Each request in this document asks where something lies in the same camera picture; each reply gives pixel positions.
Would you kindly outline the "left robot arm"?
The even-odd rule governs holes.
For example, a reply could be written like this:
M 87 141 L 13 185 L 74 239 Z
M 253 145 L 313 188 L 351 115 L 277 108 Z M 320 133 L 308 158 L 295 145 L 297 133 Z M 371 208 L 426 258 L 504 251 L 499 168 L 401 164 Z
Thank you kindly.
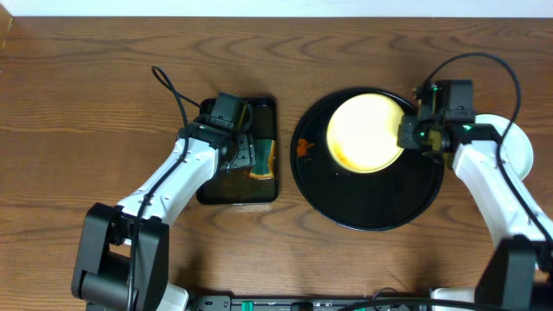
M 133 194 L 115 206 L 94 204 L 84 218 L 73 296 L 94 310 L 183 310 L 188 292 L 168 281 L 170 227 L 220 169 L 254 164 L 251 123 L 197 117 Z

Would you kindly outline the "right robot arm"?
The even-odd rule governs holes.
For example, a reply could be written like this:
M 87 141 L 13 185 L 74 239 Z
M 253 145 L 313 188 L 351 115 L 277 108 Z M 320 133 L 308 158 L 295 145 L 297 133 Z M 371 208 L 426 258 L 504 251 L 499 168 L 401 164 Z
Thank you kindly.
M 465 184 L 491 234 L 495 252 L 473 289 L 433 289 L 434 300 L 508 310 L 550 310 L 552 221 L 523 179 L 532 148 L 525 133 L 499 116 L 477 115 L 469 80 L 427 82 L 416 89 L 419 110 L 405 115 L 398 145 L 443 161 Z

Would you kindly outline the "yellow plate with sauce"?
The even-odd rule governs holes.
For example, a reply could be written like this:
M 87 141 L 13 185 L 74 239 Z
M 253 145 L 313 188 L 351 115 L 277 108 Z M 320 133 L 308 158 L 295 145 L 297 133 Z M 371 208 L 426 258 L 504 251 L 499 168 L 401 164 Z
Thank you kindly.
M 404 149 L 397 145 L 398 129 L 404 116 L 393 99 L 364 93 L 341 104 L 327 125 L 327 148 L 344 169 L 376 173 L 392 165 Z

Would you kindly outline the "green and yellow sponge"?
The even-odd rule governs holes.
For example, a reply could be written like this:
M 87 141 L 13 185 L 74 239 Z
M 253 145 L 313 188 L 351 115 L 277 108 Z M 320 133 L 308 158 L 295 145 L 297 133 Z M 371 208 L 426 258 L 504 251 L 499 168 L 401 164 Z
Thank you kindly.
M 254 149 L 256 164 L 251 168 L 249 176 L 256 180 L 274 179 L 276 142 L 271 139 L 256 139 Z

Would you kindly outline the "pale green plate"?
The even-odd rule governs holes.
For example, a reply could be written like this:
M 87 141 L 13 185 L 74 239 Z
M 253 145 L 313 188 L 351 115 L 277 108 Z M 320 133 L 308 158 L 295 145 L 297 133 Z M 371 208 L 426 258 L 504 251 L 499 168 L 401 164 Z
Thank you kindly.
M 476 116 L 477 124 L 491 124 L 503 134 L 510 120 L 493 114 L 480 114 Z M 507 158 L 511 162 L 518 177 L 523 180 L 531 171 L 534 162 L 534 152 L 529 137 L 523 130 L 514 124 L 508 131 L 504 141 Z

